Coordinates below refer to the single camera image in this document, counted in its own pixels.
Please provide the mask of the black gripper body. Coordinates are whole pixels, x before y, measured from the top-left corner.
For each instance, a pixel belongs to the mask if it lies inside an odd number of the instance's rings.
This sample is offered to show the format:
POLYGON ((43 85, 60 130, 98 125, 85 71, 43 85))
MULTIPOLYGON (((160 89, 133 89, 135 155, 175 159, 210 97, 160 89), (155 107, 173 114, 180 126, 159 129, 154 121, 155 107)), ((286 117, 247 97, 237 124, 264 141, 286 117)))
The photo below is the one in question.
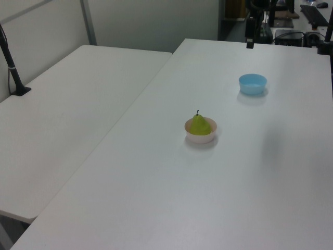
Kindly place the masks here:
POLYGON ((249 17, 246 20, 245 37, 254 37, 256 30, 256 19, 249 17))

